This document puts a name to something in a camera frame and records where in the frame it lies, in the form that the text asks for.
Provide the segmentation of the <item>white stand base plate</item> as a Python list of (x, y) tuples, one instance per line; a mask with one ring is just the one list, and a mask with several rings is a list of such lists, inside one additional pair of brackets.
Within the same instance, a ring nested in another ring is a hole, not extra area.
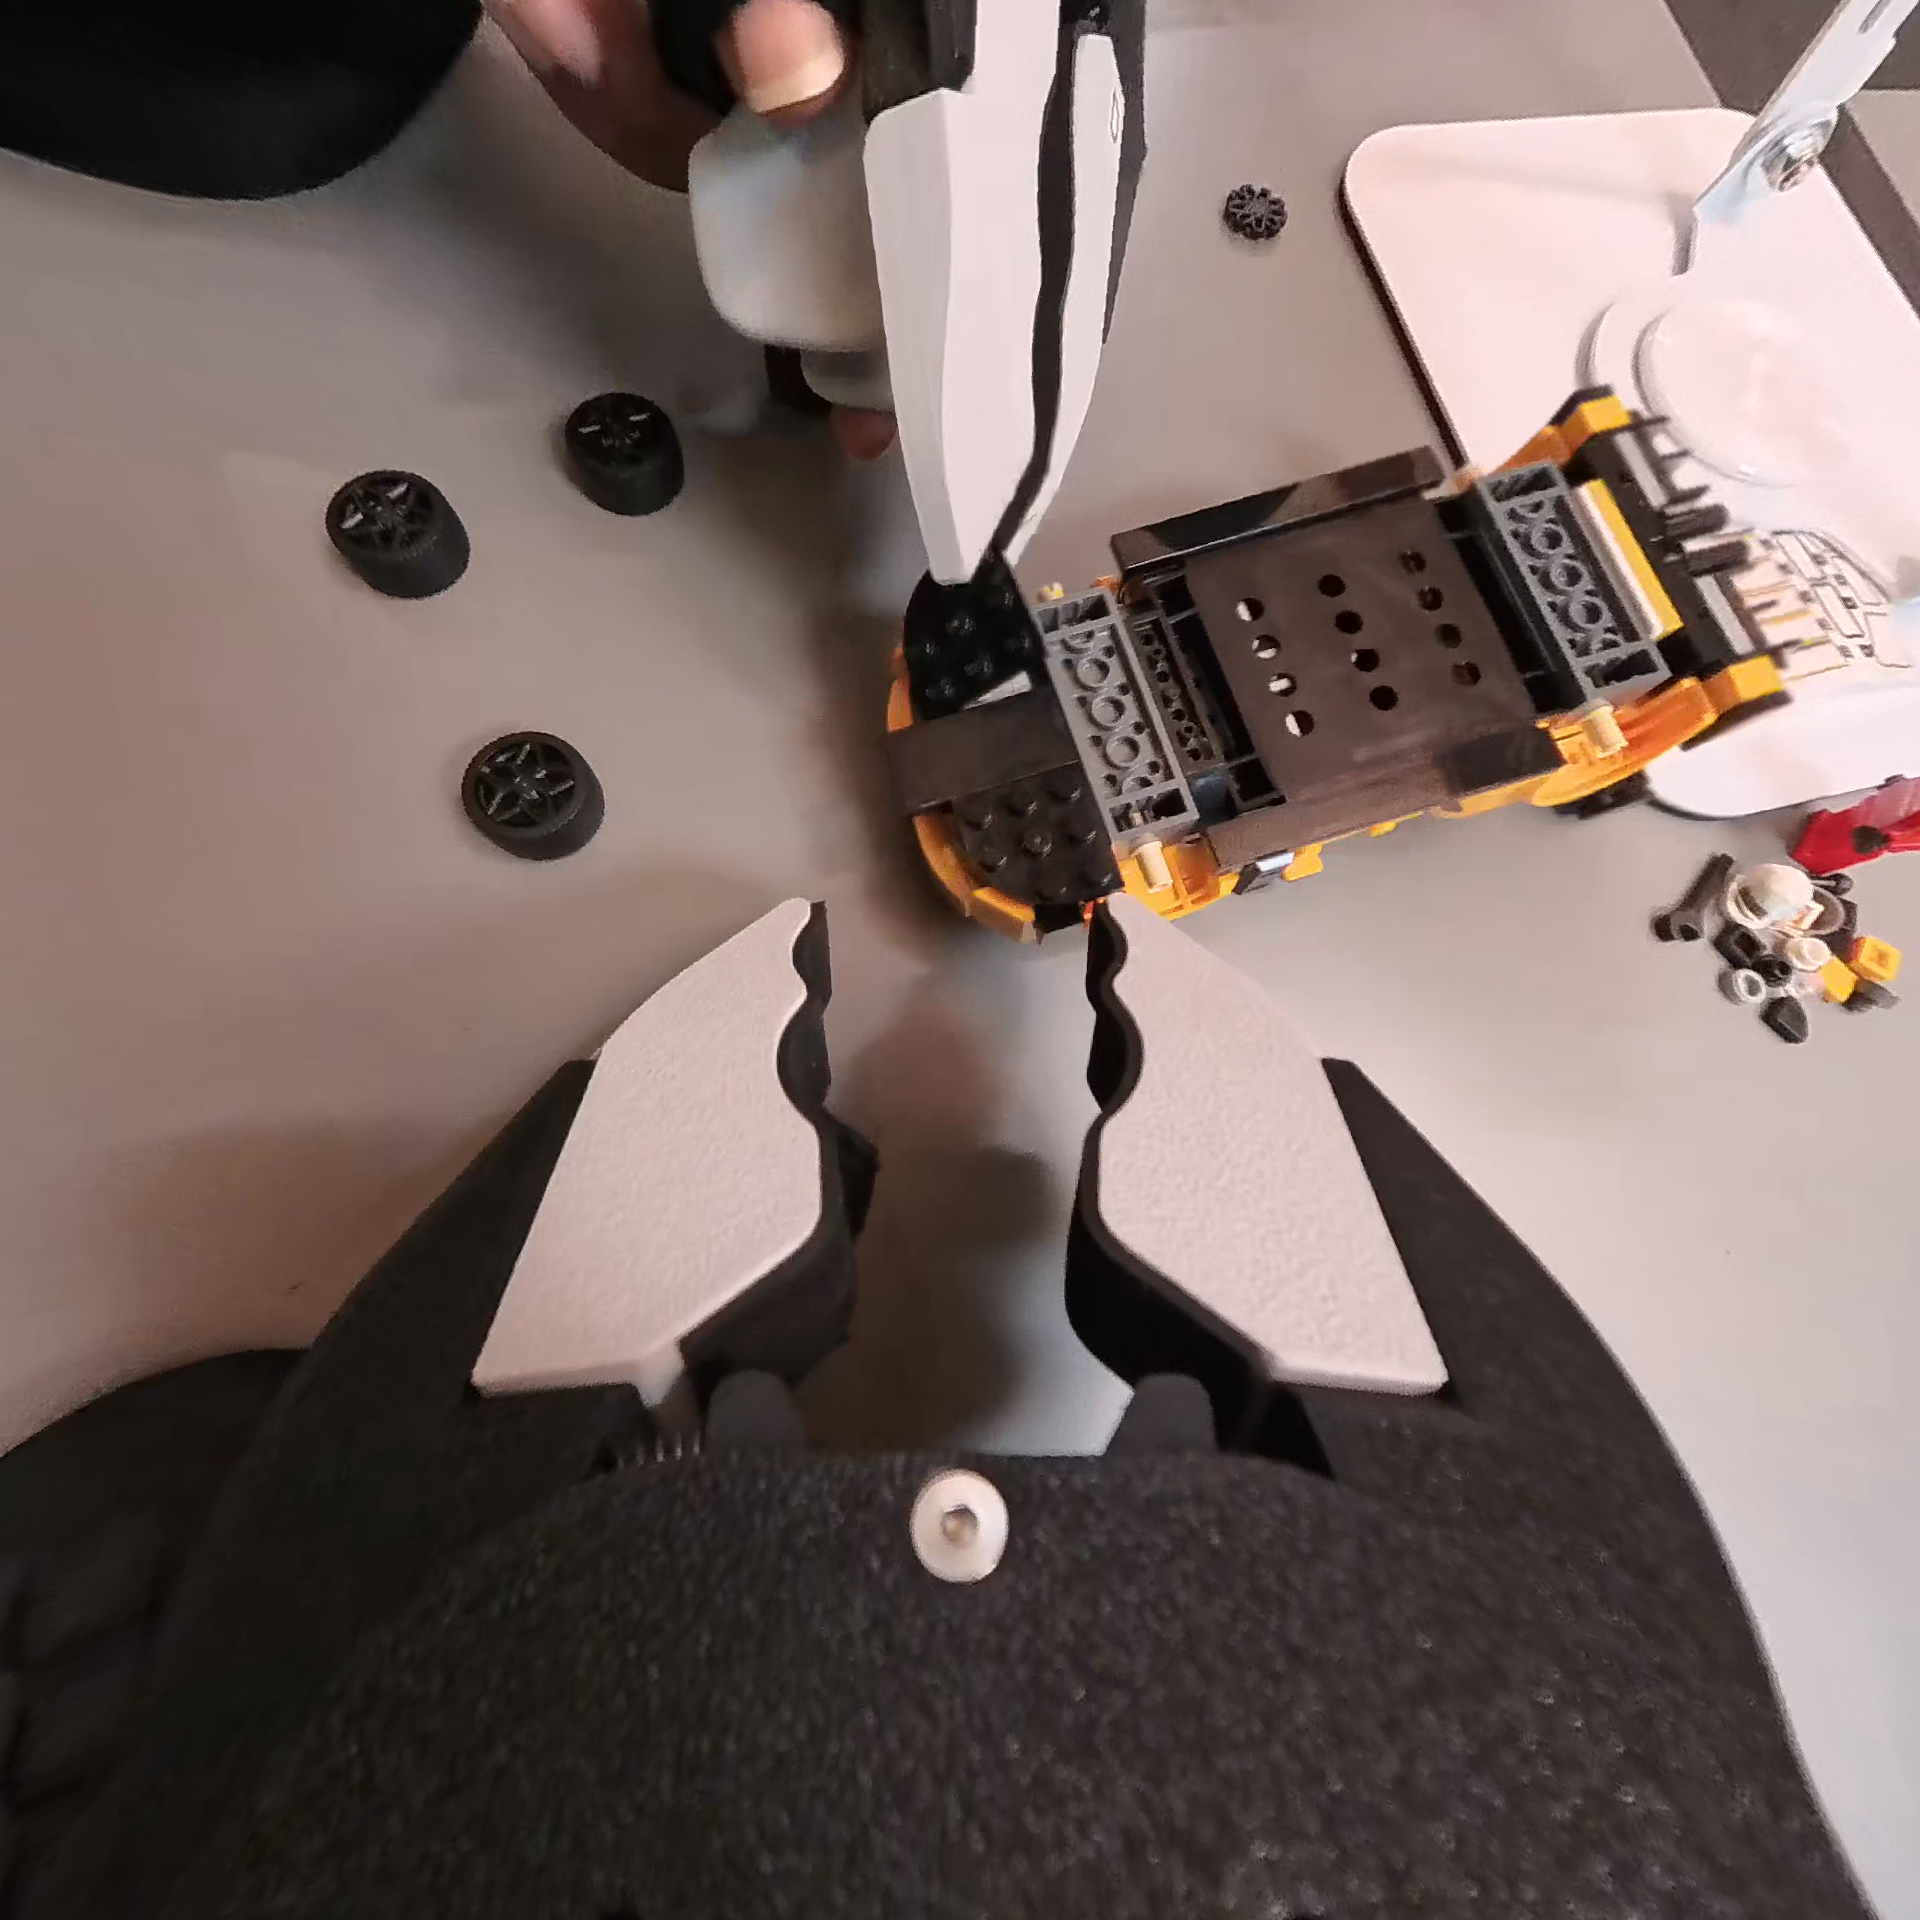
[(1722, 719), (1655, 762), (1713, 821), (1915, 778), (1919, 696), (1788, 689), (1724, 579), (1752, 535), (1847, 544), (1915, 617), (1915, 296), (1828, 161), (1915, 4), (1837, 4), (1792, 65), (1762, 4), (1736, 48), (1756, 112), (1603, 112), (1370, 136), (1341, 192), (1457, 458), (1603, 480), (1679, 628), (1644, 649)]

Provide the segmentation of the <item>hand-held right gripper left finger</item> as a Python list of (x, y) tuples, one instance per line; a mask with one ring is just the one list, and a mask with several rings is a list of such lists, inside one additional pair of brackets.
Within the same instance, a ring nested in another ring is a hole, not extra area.
[(484, 1395), (624, 1385), (690, 1412), (851, 1333), (879, 1151), (832, 1113), (825, 904), (788, 899), (593, 1056), (495, 1324)]

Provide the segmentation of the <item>pile of small lego parts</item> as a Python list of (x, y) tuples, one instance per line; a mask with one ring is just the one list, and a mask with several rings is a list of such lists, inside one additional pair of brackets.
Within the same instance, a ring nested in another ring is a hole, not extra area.
[(1785, 858), (1711, 856), (1648, 936), (1705, 948), (1719, 997), (1791, 1048), (1809, 1044), (1820, 1009), (1876, 1018), (1905, 1002), (1905, 954), (1866, 932), (1853, 882)]

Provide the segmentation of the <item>black quarter-round lego plate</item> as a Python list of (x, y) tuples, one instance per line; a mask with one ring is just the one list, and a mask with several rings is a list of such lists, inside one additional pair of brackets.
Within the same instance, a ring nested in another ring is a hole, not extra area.
[(1023, 905), (1087, 905), (1120, 890), (1113, 841), (1074, 769), (979, 788), (948, 811), (972, 873)]
[(907, 703), (931, 722), (1045, 677), (1041, 628), (999, 551), (959, 584), (923, 575), (903, 613)]

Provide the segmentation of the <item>person's left hand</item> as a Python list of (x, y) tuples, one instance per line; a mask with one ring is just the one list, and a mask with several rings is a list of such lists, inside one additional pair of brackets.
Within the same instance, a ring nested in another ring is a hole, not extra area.
[(808, 122), (856, 61), (845, 4), (484, 3), (484, 13), (597, 152), (679, 194), (728, 112)]

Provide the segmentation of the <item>black mesh chair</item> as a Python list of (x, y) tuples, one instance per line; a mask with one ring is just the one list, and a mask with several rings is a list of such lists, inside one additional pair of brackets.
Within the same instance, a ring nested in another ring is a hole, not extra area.
[(5, 1915), (58, 1914), (63, 1855), (138, 1738), (186, 1563), (303, 1355), (170, 1367), (5, 1453)]

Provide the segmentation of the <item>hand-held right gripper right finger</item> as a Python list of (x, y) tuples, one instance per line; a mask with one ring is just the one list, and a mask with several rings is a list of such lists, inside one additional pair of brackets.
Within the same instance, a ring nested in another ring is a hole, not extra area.
[(1321, 1056), (1133, 896), (1092, 911), (1066, 1307), (1120, 1380), (1177, 1380), (1223, 1449), (1285, 1449), (1299, 1395), (1432, 1401), (1449, 1367)]

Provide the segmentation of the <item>orange lego car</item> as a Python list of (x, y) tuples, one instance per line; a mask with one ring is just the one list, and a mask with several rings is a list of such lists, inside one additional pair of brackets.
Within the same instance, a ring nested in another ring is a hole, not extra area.
[[(1567, 461), (1509, 468), (1493, 509), (1474, 488), (1419, 445), (1138, 525), (1090, 587), (1023, 592), (1033, 689), (931, 722), (901, 640), (885, 746), (923, 873), (1037, 945), (1119, 896), (1187, 919), (1425, 818), (1644, 797), (1722, 720), (1644, 649), (1679, 628), (1665, 581)], [(1056, 767), (1087, 775), (1120, 890), (1033, 907), (972, 873), (948, 805)]]

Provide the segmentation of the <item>lego sticker sheet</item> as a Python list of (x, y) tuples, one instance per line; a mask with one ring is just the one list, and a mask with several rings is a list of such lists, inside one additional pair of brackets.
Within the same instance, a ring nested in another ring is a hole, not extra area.
[(1915, 684), (1915, 615), (1836, 538), (1809, 529), (1752, 535), (1724, 587), (1788, 689)]

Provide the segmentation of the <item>red lego piece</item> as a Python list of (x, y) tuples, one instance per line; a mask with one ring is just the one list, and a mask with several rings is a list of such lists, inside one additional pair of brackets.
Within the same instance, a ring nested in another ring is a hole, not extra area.
[(1847, 873), (1868, 861), (1919, 852), (1919, 783), (1889, 783), (1849, 808), (1813, 811), (1792, 841), (1809, 873)]

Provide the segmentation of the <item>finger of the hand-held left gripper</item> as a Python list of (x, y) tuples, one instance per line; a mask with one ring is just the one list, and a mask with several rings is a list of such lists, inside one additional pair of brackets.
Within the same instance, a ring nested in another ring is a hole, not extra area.
[(975, 67), (879, 112), (865, 177), (882, 340), (929, 577), (1015, 561), (1066, 480), (1073, 434), (1045, 423), (1043, 129), (1061, 4), (975, 11)]
[(1033, 439), (993, 553), (1018, 563), (1092, 402), (1145, 168), (1145, 3), (1058, 4), (1041, 119)]

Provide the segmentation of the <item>person's left forearm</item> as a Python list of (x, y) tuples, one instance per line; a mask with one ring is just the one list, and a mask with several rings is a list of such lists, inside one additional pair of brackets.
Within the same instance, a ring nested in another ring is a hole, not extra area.
[(271, 201), (388, 149), (475, 3), (5, 3), (2, 149), (192, 201)]

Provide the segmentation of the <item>black lego wheel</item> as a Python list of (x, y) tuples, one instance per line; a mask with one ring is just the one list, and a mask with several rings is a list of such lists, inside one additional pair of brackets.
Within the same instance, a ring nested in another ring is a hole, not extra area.
[(459, 793), (469, 825), (497, 850), (528, 861), (578, 856), (605, 821), (605, 791), (587, 756), (545, 732), (482, 746)]
[(563, 445), (577, 488), (616, 517), (653, 517), (684, 491), (679, 429), (642, 394), (601, 391), (581, 400), (564, 419)]
[(372, 468), (346, 480), (327, 503), (325, 529), (363, 585), (401, 601), (445, 592), (472, 563), (463, 517), (415, 471)]

